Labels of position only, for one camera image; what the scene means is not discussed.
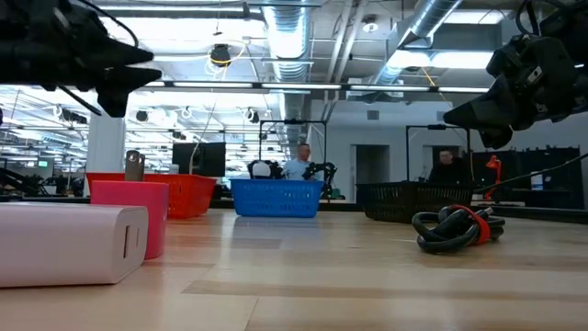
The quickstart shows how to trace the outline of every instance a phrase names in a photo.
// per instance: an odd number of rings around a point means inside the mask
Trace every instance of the blue basket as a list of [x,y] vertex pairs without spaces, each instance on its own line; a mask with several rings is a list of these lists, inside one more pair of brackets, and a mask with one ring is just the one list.
[[235,210],[241,216],[306,217],[319,210],[321,181],[231,179]]

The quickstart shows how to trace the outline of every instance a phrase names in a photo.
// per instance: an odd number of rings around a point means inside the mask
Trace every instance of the desk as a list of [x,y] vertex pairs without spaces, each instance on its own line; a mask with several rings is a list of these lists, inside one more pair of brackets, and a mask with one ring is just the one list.
[[0,291],[2,331],[588,329],[588,227],[508,220],[500,243],[419,251],[410,225],[212,210],[115,286]]

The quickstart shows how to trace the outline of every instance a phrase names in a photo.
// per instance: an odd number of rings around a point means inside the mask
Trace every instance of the dark jacket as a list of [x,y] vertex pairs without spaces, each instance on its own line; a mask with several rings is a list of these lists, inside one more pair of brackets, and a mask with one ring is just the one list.
[[429,181],[440,184],[466,184],[469,183],[469,171],[463,159],[454,157],[451,165],[441,163],[433,166]]

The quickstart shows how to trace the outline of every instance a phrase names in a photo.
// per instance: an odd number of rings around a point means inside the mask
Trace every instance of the white pillar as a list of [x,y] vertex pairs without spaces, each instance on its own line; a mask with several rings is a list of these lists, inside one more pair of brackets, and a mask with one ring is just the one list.
[[[106,112],[102,116],[92,114],[85,172],[121,173],[126,133],[125,119],[113,119]],[[89,195],[87,179],[84,195]]]

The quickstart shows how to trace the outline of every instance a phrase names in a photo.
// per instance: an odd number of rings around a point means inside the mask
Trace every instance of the pink container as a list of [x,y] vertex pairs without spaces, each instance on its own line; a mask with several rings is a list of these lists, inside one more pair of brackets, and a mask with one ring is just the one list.
[[164,253],[165,221],[169,186],[163,183],[96,180],[91,203],[96,205],[143,206],[149,212],[145,259]]

